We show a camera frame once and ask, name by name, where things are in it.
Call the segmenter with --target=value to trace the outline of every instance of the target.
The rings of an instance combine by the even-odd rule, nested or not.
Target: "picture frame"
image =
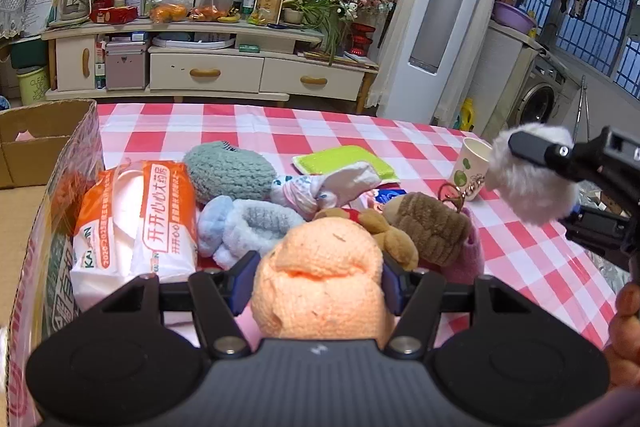
[[[267,11],[267,22],[278,24],[280,22],[280,12],[284,0],[255,0],[255,9],[262,8]]]

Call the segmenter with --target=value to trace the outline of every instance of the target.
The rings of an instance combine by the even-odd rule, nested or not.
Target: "washing machine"
[[[563,71],[563,74],[559,71],[562,70],[559,66],[549,54],[535,58],[507,118],[507,127],[525,123],[562,123],[573,100],[568,93],[563,94],[563,91],[567,91],[566,88],[574,82],[567,79],[566,72]]]

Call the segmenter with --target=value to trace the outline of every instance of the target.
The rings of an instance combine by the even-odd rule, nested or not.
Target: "paper cup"
[[[482,140],[465,138],[462,142],[460,156],[453,167],[453,171],[447,180],[460,190],[464,191],[469,185],[477,182],[486,175],[489,168],[489,157],[492,148]],[[482,184],[476,190],[466,196],[466,201],[473,200],[480,192]]]

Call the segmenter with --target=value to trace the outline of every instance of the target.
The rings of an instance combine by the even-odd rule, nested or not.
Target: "white standing air conditioner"
[[[431,123],[477,2],[415,0],[404,6],[411,15],[399,53],[381,66],[387,77],[378,116]]]

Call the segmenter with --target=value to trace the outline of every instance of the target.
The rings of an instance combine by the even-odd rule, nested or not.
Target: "tv stand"
[[[215,32],[236,35],[236,47],[221,50],[151,46],[149,79],[144,89],[96,89],[95,38],[127,32]],[[42,33],[49,43],[51,89],[47,100],[172,96],[273,100],[283,105],[291,94],[356,102],[360,114],[377,70],[360,64],[329,66],[294,53],[296,42],[320,44],[313,30],[274,30],[247,22],[153,24],[137,19],[125,25],[85,23]],[[243,53],[239,43],[258,44],[259,53]]]

